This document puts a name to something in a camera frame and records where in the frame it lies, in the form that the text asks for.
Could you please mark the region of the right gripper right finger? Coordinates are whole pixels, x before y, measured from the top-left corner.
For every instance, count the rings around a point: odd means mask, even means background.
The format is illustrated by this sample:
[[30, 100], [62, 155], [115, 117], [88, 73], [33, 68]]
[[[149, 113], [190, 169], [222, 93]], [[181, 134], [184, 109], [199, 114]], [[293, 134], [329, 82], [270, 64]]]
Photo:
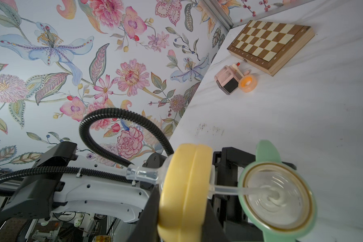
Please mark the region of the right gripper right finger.
[[204, 223], [202, 225], [202, 242], [229, 242], [210, 201], [207, 201]]

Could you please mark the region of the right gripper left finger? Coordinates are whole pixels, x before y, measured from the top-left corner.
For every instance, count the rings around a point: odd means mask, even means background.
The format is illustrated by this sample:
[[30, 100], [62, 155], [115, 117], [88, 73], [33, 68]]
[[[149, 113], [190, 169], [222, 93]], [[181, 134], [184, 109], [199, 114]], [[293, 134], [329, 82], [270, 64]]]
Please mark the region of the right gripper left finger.
[[160, 242], [157, 230], [160, 189], [156, 185], [146, 203], [139, 221], [127, 242]]

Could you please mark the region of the yellow collar with nipple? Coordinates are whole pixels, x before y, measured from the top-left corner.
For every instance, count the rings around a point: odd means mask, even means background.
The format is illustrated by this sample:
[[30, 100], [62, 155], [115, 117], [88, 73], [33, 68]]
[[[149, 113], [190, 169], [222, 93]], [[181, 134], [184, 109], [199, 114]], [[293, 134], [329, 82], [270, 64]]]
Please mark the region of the yellow collar with nipple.
[[210, 182], [212, 149], [182, 144], [160, 168], [129, 165], [126, 178], [159, 185], [157, 230], [165, 242], [201, 242], [208, 197], [242, 196], [251, 189], [214, 185]]

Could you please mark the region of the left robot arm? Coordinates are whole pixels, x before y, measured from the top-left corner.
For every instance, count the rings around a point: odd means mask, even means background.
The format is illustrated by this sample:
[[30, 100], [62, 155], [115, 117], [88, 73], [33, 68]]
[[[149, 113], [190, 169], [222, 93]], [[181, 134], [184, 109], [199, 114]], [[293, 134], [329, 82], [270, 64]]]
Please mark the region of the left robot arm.
[[[97, 144], [91, 125], [103, 119], [131, 121], [148, 130], [166, 152], [158, 168], [134, 165]], [[295, 166], [282, 162], [274, 145], [262, 140], [255, 155], [237, 150], [216, 162], [205, 145], [173, 150], [162, 130], [140, 114], [103, 108], [88, 114], [79, 134], [95, 154], [123, 166], [110, 170], [76, 154], [62, 142], [32, 168], [0, 176], [0, 223], [11, 218], [44, 219], [52, 213], [92, 212], [135, 222], [131, 242], [226, 242], [224, 212], [213, 210], [218, 196], [238, 199], [238, 217], [247, 217], [266, 242], [294, 242], [314, 222], [314, 198]]]

